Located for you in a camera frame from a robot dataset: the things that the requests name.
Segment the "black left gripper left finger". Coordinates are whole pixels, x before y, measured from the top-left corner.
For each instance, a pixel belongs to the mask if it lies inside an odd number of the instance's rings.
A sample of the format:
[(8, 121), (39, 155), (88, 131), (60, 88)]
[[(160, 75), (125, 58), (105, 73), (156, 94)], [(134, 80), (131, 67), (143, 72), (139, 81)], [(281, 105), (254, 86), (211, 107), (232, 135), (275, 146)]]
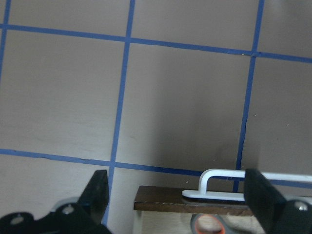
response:
[(15, 212), (0, 218), (2, 234), (110, 234), (102, 218), (109, 201), (106, 170), (96, 170), (80, 197), (58, 202), (44, 217)]

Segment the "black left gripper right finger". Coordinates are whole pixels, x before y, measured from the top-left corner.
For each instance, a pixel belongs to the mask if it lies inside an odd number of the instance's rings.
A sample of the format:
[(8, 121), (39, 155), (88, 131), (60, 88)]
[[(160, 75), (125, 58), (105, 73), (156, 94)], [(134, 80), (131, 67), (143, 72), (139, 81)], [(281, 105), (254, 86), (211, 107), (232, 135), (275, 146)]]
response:
[(283, 196), (256, 169), (245, 171), (244, 199), (267, 234), (312, 232), (312, 204), (308, 199)]

